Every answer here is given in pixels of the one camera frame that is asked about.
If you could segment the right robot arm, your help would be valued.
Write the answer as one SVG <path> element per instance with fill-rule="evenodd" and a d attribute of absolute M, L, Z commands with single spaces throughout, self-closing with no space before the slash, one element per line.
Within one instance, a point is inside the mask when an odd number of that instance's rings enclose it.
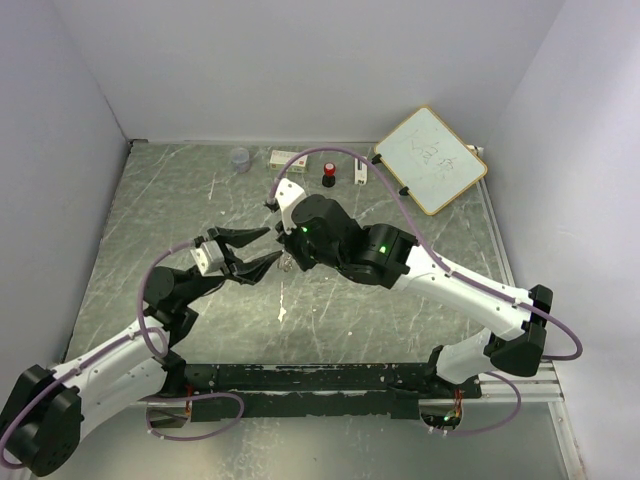
<path fill-rule="evenodd" d="M 458 384 L 491 370 L 533 377 L 542 360 L 545 324 L 531 292 L 509 287 L 459 265 L 439 266 L 415 236 L 388 224 L 361 227 L 335 200 L 295 189 L 273 201 L 278 240 L 301 270 L 321 264 L 347 280 L 412 291 L 482 325 L 480 333 L 438 347 L 424 374 L 426 390 L 443 398 Z"/>

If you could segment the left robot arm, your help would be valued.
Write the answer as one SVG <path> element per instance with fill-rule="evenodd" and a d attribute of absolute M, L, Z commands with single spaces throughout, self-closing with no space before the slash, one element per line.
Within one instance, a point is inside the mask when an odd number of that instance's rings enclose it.
<path fill-rule="evenodd" d="M 267 231 L 214 227 L 170 247 L 143 275 L 129 326 L 70 361 L 23 371 L 1 411 L 2 466 L 47 476 L 97 426 L 131 403 L 181 395 L 187 375 L 183 360 L 171 349 L 198 317 L 191 303 L 227 281 L 258 283 L 279 252 L 244 262 L 234 251 Z"/>

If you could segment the wire keyring with keys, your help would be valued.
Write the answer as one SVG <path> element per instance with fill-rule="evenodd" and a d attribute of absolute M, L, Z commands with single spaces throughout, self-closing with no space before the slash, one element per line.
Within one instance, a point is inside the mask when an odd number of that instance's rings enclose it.
<path fill-rule="evenodd" d="M 281 252 L 281 256 L 277 262 L 277 268 L 283 272 L 290 272 L 295 267 L 295 260 L 291 254 L 286 251 Z"/>

